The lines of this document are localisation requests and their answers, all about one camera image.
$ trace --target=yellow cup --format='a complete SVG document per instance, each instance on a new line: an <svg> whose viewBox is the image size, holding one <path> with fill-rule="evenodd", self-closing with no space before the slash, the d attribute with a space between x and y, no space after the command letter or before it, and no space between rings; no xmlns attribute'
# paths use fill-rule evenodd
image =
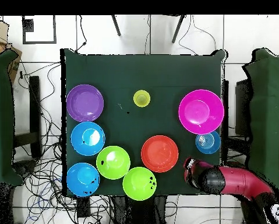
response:
<svg viewBox="0 0 279 224"><path fill-rule="evenodd" d="M149 104L151 97L145 90L138 90L134 94L133 100L135 105L139 107L146 107Z"/></svg>

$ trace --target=purple plate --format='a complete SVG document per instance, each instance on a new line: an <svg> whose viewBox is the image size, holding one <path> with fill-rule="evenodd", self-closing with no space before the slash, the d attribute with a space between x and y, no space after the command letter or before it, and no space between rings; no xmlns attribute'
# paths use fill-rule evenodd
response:
<svg viewBox="0 0 279 224"><path fill-rule="evenodd" d="M67 111L78 122L94 121L103 111L104 100L94 86L81 84L68 93Z"/></svg>

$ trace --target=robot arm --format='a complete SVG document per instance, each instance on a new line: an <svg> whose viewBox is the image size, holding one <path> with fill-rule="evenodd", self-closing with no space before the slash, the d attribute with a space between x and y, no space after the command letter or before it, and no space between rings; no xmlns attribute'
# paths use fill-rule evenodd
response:
<svg viewBox="0 0 279 224"><path fill-rule="evenodd" d="M266 224L279 224L279 204L270 186L251 171L213 166L191 157L184 163L185 181L208 194L241 195L252 202Z"/></svg>

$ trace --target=small blue bowl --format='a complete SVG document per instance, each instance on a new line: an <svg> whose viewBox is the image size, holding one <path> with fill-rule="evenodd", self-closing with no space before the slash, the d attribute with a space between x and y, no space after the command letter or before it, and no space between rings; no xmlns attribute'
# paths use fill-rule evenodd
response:
<svg viewBox="0 0 279 224"><path fill-rule="evenodd" d="M94 122L81 122L71 133L71 144L74 150L85 156L99 153L105 144L102 128Z"/></svg>
<svg viewBox="0 0 279 224"><path fill-rule="evenodd" d="M88 163L77 163L67 172L68 189L78 197L88 197L99 186L100 175L98 170Z"/></svg>
<svg viewBox="0 0 279 224"><path fill-rule="evenodd" d="M220 148L220 136L217 132L213 131L204 135L197 135L196 137L196 147L201 153L210 155L215 153Z"/></svg>

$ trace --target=green cloth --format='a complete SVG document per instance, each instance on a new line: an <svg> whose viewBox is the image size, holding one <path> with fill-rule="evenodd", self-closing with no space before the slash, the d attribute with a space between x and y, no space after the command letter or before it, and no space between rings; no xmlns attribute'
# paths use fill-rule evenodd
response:
<svg viewBox="0 0 279 224"><path fill-rule="evenodd" d="M264 48L254 55L245 67L254 90L249 168L279 190L279 57Z"/></svg>
<svg viewBox="0 0 279 224"><path fill-rule="evenodd" d="M17 57L10 49L0 53L0 182L14 186L23 183L12 169L14 137L14 104L8 65Z"/></svg>
<svg viewBox="0 0 279 224"><path fill-rule="evenodd" d="M185 183L183 163L188 156L219 164L219 152L204 155L195 145L196 135L187 131L178 118L182 98L196 89L221 94L221 61L225 52L212 56L190 55L80 55L65 50L66 94L79 84L96 87L103 95L104 109L94 122L105 132L105 145L118 145L130 156L131 167L144 166L140 151L144 142L155 135L166 135L178 146L179 159L168 172L154 173L155 194L197 194ZM137 90L146 90L150 104L141 108L134 104ZM76 153L70 135L77 121L66 115L67 169L78 162L96 166L96 157ZM122 178L103 178L94 194L125 195Z"/></svg>

